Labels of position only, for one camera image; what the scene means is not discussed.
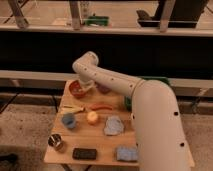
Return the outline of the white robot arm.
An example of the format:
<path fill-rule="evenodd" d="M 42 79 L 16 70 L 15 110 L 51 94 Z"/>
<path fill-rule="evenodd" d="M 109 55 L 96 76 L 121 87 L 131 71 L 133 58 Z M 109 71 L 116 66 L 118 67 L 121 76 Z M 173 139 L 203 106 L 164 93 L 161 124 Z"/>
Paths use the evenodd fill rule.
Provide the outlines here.
<path fill-rule="evenodd" d="M 132 100 L 140 171 L 191 171 L 189 146 L 173 90 L 161 81 L 110 71 L 98 63 L 98 56 L 89 51 L 72 68 L 83 82 L 94 80 Z"/>

